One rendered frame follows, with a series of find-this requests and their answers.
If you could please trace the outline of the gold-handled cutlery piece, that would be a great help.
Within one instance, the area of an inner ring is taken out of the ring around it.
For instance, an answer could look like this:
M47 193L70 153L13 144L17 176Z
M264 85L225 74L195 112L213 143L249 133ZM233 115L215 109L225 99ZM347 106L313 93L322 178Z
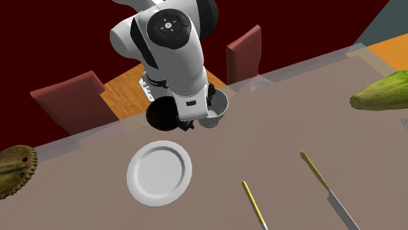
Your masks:
M258 221L259 221L259 223L260 223L260 225L262 227L262 230L268 230L268 227L267 227L267 225L266 225L266 223L265 223L265 221L264 221L264 219L262 217L262 214L261 214L261 212L260 212L260 210L259 210L259 208L258 208L258 206L257 206L251 192L250 192L248 184L244 180L241 183L242 183L243 189L244 189L244 191L246 193L246 196L248 197L248 200L249 200L249 202L251 204L251 207L252 207L252 209L253 209L253 211L254 211L254 213L255 213L255 215L256 215L256 217L257 217L257 219L258 219Z

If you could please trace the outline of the brown-green jagged round thing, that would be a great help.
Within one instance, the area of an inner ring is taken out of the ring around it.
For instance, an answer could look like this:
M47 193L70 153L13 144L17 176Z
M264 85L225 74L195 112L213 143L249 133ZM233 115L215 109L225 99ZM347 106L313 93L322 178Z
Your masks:
M34 148L16 145L0 152L0 200L22 189L37 169Z

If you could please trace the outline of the red chair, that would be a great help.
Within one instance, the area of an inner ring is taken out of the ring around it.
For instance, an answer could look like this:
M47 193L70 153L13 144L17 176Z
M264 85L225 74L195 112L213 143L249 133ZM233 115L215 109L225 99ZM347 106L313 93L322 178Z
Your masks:
M234 84L258 75L262 55L262 30L255 25L226 46L227 84Z
M93 71L30 92L66 132L75 135L118 120L103 100L105 87Z

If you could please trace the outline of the white bowl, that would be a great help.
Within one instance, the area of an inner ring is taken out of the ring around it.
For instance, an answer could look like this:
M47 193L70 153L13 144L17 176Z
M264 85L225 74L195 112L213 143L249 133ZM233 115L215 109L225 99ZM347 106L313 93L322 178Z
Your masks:
M208 107L208 116L198 119L199 124L205 128L216 127L228 109L229 101L226 94L216 89L212 96L211 106Z

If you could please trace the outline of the gold-handled knife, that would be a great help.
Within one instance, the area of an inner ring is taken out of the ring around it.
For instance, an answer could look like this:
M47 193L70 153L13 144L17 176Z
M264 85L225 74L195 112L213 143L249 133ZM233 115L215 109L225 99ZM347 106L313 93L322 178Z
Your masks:
M347 212L345 207L341 204L339 199L336 197L335 193L331 190L327 182L323 179L322 175L319 173L317 168L314 166L313 162L309 159L307 154L305 152L300 152L301 158L306 162L306 164L309 166L310 170L313 172L313 174L316 176L316 178L319 180L319 182L324 186L324 188L328 192L328 197L327 200L331 204L332 208L335 210L337 215L340 217L340 219L343 221L343 223L346 225L348 230L360 230L356 222L353 220L353 218L350 216L350 214Z

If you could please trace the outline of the black bowl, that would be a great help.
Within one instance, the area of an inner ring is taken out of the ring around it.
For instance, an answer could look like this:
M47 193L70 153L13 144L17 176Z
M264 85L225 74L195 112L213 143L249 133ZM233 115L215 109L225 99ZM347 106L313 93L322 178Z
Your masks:
M146 110L146 120L154 128L160 131L171 131L177 125L177 106L171 96L155 99Z

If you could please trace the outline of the green zucchini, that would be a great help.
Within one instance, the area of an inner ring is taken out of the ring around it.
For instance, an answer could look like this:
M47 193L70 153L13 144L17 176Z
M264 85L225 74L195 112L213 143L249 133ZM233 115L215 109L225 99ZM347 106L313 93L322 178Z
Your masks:
M384 77L350 98L352 108L358 110L398 110L408 108L408 70Z

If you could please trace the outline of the white plate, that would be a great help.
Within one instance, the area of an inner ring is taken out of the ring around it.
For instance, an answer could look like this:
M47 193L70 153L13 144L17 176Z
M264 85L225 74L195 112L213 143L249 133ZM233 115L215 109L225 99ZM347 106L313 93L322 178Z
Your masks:
M187 151L175 142L157 140L143 146L131 158L126 184L139 203L160 207L176 201L191 178L192 161Z

